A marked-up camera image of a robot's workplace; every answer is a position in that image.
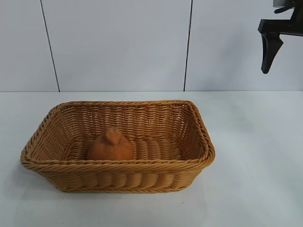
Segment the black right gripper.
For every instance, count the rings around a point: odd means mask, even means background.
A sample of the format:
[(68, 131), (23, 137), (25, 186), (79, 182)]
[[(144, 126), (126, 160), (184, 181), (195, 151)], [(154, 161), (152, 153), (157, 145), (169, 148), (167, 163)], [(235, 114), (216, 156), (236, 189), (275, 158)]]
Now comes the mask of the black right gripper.
[(279, 34), (303, 35), (303, 1), (302, 0), (274, 0), (275, 14), (283, 13), (293, 9), (290, 19), (261, 19), (258, 31), (263, 33), (278, 33), (278, 35), (261, 35), (262, 38), (262, 65), (261, 71), (269, 73), (275, 56), (284, 44)]

